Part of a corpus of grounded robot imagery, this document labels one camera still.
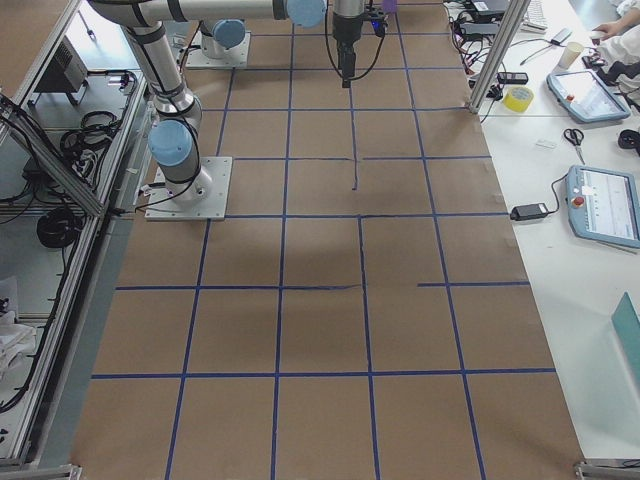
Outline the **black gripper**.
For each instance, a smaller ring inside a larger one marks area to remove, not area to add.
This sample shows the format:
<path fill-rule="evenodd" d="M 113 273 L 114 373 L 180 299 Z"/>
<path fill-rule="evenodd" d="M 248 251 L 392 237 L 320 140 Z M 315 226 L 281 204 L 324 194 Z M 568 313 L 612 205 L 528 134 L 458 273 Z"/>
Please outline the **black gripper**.
<path fill-rule="evenodd" d="M 335 0 L 332 8 L 332 36 L 338 42 L 341 85 L 349 88 L 355 78 L 356 52 L 353 44 L 361 38 L 365 23 L 371 24 L 376 37 L 383 38 L 387 30 L 387 15 L 372 1 Z"/>

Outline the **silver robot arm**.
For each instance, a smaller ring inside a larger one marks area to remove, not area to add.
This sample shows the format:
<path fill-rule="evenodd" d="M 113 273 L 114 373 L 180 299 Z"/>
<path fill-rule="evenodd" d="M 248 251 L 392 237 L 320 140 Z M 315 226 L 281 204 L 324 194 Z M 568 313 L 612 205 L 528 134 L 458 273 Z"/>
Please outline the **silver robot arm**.
<path fill-rule="evenodd" d="M 222 59 L 245 39 L 246 27 L 241 19 L 205 20 L 199 26 L 201 50 L 211 59 Z"/>
<path fill-rule="evenodd" d="M 202 107 L 173 56 L 164 27 L 167 21 L 204 24 L 205 32 L 226 49 L 245 38 L 248 19 L 290 20 L 312 28 L 325 25 L 325 36 L 336 41 L 329 56 L 345 88 L 359 79 L 355 44 L 370 23 L 384 38 L 384 10 L 368 1 L 93 1 L 92 9 L 119 25 L 154 95 L 159 124 L 148 146 L 165 178 L 170 201 L 179 206 L 199 204 L 210 192 L 212 179 L 204 170 L 198 145 Z"/>

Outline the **person's hand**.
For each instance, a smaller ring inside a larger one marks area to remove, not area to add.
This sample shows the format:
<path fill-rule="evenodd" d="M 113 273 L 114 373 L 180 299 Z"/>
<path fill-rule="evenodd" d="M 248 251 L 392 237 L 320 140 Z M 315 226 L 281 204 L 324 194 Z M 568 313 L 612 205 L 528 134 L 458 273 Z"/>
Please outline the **person's hand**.
<path fill-rule="evenodd" d="M 622 27 L 617 22 L 606 22 L 590 31 L 589 37 L 593 42 L 600 42 L 616 36 Z"/>

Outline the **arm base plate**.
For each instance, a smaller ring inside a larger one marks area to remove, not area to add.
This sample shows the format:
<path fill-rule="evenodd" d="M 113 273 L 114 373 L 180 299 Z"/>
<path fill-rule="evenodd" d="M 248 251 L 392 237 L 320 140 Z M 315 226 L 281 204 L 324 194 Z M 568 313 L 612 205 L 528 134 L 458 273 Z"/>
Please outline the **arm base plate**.
<path fill-rule="evenodd" d="M 244 69 L 248 63 L 250 40 L 251 32 L 247 31 L 240 44 L 225 48 L 219 42 L 198 32 L 185 66 L 187 69 L 200 70 Z"/>
<path fill-rule="evenodd" d="M 149 221 L 224 220 L 232 166 L 231 157 L 202 157 L 199 175 L 180 196 L 178 193 L 186 185 L 166 183 L 157 167 L 154 181 L 163 186 L 151 192 L 151 206 L 145 208 L 145 218 Z"/>

